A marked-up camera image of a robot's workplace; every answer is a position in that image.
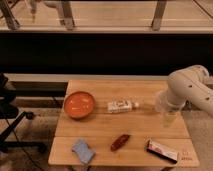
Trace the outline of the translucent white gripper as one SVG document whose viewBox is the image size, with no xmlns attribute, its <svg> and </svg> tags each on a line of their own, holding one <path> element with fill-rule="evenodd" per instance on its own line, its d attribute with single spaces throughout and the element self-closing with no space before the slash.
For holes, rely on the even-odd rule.
<svg viewBox="0 0 213 171">
<path fill-rule="evenodd" d="M 181 105 L 174 105 L 167 100 L 165 91 L 158 91 L 155 96 L 155 110 L 160 113 L 172 113 L 180 111 L 184 107 Z"/>
</svg>

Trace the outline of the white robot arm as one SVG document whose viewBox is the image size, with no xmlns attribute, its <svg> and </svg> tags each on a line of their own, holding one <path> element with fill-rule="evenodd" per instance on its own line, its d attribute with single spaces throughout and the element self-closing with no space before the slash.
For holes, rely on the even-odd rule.
<svg viewBox="0 0 213 171">
<path fill-rule="evenodd" d="M 193 65 L 170 73 L 167 89 L 156 94 L 155 110 L 164 113 L 181 111 L 189 101 L 213 116 L 213 90 L 206 86 L 209 78 L 208 70 L 202 65 Z"/>
</svg>

